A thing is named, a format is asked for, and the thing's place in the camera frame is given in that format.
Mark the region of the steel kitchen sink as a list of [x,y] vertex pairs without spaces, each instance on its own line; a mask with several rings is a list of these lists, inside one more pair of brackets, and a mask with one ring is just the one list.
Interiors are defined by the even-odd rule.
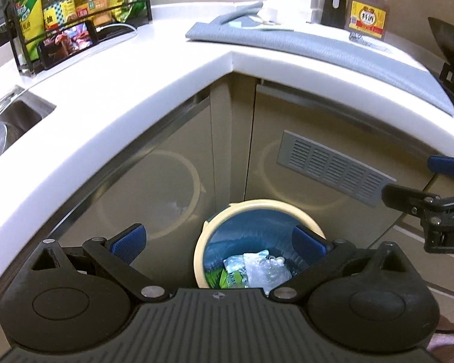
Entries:
[[37,123],[55,110],[55,105],[15,86],[0,99],[0,156]]

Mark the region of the smartphone showing video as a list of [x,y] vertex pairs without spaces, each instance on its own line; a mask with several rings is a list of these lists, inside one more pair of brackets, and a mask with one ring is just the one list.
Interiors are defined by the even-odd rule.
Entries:
[[45,70],[98,44],[97,32],[91,21],[72,25],[38,43],[38,56]]

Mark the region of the grey cabinet vent grille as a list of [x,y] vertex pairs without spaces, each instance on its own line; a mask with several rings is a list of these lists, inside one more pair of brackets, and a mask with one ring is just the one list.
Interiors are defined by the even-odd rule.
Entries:
[[283,132],[277,162],[358,201],[376,207],[396,179],[319,142]]

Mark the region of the dark soy sauce dispenser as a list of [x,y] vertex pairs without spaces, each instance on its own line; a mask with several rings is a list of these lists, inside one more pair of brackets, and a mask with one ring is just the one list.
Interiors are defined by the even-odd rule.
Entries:
[[321,24],[342,29],[345,23],[347,0],[324,0]]

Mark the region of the black wok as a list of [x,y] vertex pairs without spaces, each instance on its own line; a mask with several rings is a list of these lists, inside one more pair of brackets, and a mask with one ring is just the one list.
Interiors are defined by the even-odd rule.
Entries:
[[427,19],[439,49],[454,69],[454,25],[432,16]]

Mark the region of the grey fabric mat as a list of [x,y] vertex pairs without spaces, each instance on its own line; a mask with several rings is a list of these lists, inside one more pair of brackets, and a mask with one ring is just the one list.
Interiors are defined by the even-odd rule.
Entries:
[[454,104],[422,64],[407,53],[364,36],[317,24],[289,26],[269,21],[262,2],[238,7],[186,33],[191,41],[259,47],[308,57],[388,83],[454,117]]

